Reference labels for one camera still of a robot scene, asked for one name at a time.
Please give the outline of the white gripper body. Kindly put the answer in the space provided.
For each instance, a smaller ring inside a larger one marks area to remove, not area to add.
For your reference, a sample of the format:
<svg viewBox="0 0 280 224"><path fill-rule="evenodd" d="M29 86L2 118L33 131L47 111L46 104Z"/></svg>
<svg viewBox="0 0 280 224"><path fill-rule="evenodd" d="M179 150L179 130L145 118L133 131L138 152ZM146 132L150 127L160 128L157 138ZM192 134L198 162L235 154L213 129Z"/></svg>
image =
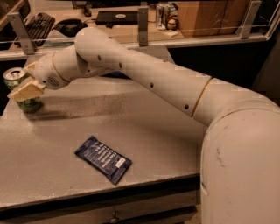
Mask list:
<svg viewBox="0 0 280 224"><path fill-rule="evenodd" d="M38 60L34 67L33 76L37 81L52 90L63 88L69 84L56 70L53 53L46 54Z"/></svg>

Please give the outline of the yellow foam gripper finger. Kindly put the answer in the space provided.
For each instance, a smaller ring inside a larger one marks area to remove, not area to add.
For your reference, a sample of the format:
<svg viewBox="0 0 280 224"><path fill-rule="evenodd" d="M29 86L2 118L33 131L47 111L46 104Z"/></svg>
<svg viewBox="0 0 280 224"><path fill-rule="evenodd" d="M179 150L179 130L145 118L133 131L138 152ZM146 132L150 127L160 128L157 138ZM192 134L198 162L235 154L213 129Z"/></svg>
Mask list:
<svg viewBox="0 0 280 224"><path fill-rule="evenodd" d="M8 97L16 102L23 102L41 96L46 86L39 83L32 77L24 79L18 87L15 87L8 94Z"/></svg>
<svg viewBox="0 0 280 224"><path fill-rule="evenodd" d="M34 71L35 71L35 66L37 64L37 61L32 62L31 64L25 66L23 68L23 70L25 71L25 73L30 76L30 77L34 77Z"/></svg>

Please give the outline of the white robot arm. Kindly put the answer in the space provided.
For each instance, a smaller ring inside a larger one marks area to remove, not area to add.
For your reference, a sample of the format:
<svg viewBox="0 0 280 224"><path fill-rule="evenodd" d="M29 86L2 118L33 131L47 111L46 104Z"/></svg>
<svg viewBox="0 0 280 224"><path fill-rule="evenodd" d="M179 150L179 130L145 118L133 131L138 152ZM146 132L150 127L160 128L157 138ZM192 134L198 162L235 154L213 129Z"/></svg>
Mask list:
<svg viewBox="0 0 280 224"><path fill-rule="evenodd" d="M264 95L130 50L96 27L80 30L73 45L26 69L31 77L8 95L17 102L108 70L127 75L206 126L203 224L280 224L280 109Z"/></svg>

